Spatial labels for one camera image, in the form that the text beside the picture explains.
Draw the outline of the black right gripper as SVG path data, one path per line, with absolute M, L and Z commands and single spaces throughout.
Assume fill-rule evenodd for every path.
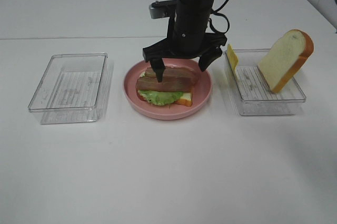
M 150 62 L 158 82 L 163 81 L 162 58 L 193 59 L 204 72 L 221 57 L 227 38 L 222 33 L 207 33 L 214 0 L 177 0 L 175 16 L 168 17 L 166 38 L 143 48 L 143 57 Z

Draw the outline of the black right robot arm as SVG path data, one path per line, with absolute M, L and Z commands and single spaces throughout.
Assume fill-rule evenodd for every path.
M 143 49 L 143 57 L 157 76 L 163 74 L 164 58 L 199 58 L 199 68 L 207 67 L 222 55 L 227 38 L 223 33 L 207 33 L 214 0 L 170 0 L 149 6 L 155 18 L 169 18 L 165 39 Z

